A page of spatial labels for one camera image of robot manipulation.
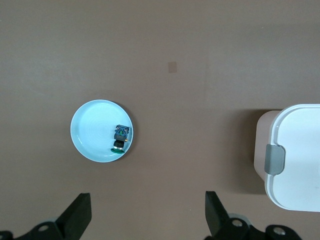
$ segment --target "gray latch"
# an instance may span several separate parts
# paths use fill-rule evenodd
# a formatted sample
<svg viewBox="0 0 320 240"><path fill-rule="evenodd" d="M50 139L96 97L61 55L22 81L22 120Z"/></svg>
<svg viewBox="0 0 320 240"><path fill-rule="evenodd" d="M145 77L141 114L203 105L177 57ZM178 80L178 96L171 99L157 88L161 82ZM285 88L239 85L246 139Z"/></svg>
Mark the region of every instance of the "gray latch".
<svg viewBox="0 0 320 240"><path fill-rule="evenodd" d="M285 168L285 148L268 144L265 151L264 171L270 175L280 174Z"/></svg>

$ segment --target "white plate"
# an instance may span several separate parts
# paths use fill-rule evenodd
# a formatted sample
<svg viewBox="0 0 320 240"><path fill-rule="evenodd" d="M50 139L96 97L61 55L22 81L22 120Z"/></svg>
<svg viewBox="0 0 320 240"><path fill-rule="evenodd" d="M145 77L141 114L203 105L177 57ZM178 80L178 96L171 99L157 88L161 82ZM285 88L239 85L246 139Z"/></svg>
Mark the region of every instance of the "white plate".
<svg viewBox="0 0 320 240"><path fill-rule="evenodd" d="M117 125L129 127L124 153L113 153ZM129 149L134 129L126 111L108 100L93 100L82 105L73 115L71 139L76 149L86 158L107 163L121 158Z"/></svg>

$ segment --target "green base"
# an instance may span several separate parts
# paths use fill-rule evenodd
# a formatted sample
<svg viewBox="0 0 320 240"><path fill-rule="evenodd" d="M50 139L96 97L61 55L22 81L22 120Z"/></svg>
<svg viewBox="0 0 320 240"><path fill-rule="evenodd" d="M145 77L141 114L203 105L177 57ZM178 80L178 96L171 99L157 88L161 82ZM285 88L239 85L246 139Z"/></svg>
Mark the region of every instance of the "green base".
<svg viewBox="0 0 320 240"><path fill-rule="evenodd" d="M125 151L119 150L119 149L115 149L115 148L111 148L111 152L113 152L115 154L124 154L125 153Z"/></svg>

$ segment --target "container lid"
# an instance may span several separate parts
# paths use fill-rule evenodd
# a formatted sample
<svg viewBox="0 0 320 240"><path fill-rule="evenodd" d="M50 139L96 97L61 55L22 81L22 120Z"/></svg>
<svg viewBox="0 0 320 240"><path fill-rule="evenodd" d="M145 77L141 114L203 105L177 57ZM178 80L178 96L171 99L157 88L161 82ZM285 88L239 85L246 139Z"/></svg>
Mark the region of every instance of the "container lid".
<svg viewBox="0 0 320 240"><path fill-rule="evenodd" d="M320 212L320 104L282 110L270 128L265 190L287 210Z"/></svg>

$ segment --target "plastic storage box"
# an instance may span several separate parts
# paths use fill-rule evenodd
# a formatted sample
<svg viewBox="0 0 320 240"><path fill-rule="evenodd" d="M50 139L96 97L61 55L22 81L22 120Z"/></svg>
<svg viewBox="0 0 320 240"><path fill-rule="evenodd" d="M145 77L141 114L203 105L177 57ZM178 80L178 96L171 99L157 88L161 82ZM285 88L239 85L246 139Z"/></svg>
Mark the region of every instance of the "plastic storage box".
<svg viewBox="0 0 320 240"><path fill-rule="evenodd" d="M256 127L254 168L276 205L320 212L320 104L265 113Z"/></svg>

